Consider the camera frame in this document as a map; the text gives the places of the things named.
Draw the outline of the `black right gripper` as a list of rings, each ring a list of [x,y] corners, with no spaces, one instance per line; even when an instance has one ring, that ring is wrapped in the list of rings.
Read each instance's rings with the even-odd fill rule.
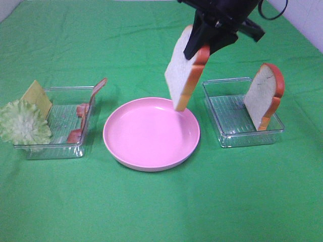
[[[208,31],[210,38],[210,55],[216,51],[235,43],[238,40],[237,32],[240,31],[259,41],[265,34],[263,29],[248,19],[250,13],[258,6],[260,1],[183,1],[183,3],[199,10],[195,12],[194,23],[189,40],[184,49],[187,60],[191,60],[198,50],[207,43]],[[205,21],[209,18],[209,27]]]

